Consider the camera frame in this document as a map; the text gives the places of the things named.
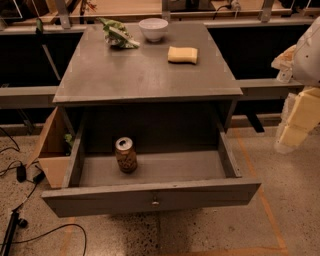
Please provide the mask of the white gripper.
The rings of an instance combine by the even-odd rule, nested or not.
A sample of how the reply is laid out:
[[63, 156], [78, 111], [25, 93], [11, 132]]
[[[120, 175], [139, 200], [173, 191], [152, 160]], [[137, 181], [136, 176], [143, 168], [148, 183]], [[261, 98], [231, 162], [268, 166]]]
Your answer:
[[[288, 83], [292, 77], [295, 45], [279, 54], [271, 63], [278, 69], [276, 79]], [[320, 123], [320, 88], [307, 87], [294, 97], [292, 110], [285, 121], [284, 130], [279, 137], [279, 143], [286, 147], [297, 148], [306, 139], [309, 132]]]

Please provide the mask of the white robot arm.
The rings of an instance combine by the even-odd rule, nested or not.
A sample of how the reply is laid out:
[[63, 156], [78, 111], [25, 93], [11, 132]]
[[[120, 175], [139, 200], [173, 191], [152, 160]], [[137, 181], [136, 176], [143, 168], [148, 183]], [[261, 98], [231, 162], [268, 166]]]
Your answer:
[[279, 70], [279, 82], [294, 79], [304, 86], [299, 94], [286, 98], [277, 130], [275, 149], [289, 153], [320, 123], [320, 17], [271, 66]]

